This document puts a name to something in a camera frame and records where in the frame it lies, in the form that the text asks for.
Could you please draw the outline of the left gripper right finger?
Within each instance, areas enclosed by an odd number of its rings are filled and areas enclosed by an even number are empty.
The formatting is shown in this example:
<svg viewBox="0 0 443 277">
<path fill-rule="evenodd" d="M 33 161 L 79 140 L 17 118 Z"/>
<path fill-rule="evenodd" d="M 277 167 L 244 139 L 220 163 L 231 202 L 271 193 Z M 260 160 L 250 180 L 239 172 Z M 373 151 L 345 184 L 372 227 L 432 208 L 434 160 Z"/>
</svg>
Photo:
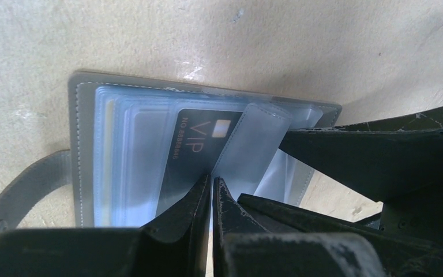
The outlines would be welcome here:
<svg viewBox="0 0 443 277">
<path fill-rule="evenodd" d="M 271 233 L 213 181 L 214 276 L 384 276 L 378 254 L 353 233 Z"/>
</svg>

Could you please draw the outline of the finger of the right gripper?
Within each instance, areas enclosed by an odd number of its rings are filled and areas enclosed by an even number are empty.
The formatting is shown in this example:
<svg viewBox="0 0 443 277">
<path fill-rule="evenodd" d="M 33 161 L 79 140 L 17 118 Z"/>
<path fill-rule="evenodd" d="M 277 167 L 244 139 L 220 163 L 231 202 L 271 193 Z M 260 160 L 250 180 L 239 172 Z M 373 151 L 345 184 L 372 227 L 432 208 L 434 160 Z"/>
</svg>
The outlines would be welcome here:
<svg viewBox="0 0 443 277">
<path fill-rule="evenodd" d="M 237 202 L 270 232 L 360 235 L 377 252 L 387 276 L 443 276 L 443 249 L 430 242 L 389 234 L 249 194 L 241 194 Z"/>
<path fill-rule="evenodd" d="M 374 201 L 443 182 L 443 106 L 286 133 L 280 149 Z"/>
</svg>

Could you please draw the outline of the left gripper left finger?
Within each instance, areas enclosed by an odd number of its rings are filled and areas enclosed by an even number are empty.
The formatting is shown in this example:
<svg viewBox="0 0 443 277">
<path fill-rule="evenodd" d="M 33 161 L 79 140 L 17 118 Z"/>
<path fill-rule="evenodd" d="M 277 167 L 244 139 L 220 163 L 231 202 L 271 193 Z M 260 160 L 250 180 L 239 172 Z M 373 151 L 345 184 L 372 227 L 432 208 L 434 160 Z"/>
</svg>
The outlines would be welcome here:
<svg viewBox="0 0 443 277">
<path fill-rule="evenodd" d="M 204 276 L 211 178 L 139 228 L 19 229 L 0 235 L 0 276 Z"/>
</svg>

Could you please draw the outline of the grey card holder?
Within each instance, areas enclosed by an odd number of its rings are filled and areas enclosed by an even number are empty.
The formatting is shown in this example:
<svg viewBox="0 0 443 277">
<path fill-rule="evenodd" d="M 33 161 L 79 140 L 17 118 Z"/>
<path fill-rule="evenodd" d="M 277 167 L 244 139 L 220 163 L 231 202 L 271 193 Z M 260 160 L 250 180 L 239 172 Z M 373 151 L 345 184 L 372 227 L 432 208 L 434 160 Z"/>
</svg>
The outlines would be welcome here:
<svg viewBox="0 0 443 277">
<path fill-rule="evenodd" d="M 242 193 L 298 205 L 313 169 L 279 150 L 287 131 L 330 127 L 341 105 L 114 74 L 68 83 L 70 149 L 31 164 L 0 193 L 0 233 L 71 184 L 77 227 L 140 227 L 156 216 L 170 142 L 184 108 L 241 111 L 212 177 Z"/>
</svg>

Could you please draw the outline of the black VIP credit card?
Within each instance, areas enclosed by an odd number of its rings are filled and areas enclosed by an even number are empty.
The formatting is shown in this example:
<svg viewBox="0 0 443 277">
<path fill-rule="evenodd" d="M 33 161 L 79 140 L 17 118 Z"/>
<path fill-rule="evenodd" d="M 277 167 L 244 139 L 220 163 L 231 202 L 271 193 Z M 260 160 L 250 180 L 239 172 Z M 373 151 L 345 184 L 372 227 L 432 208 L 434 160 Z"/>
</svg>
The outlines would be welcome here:
<svg viewBox="0 0 443 277">
<path fill-rule="evenodd" d="M 179 111 L 156 215 L 183 198 L 201 176 L 211 173 L 241 116 L 241 111 Z"/>
</svg>

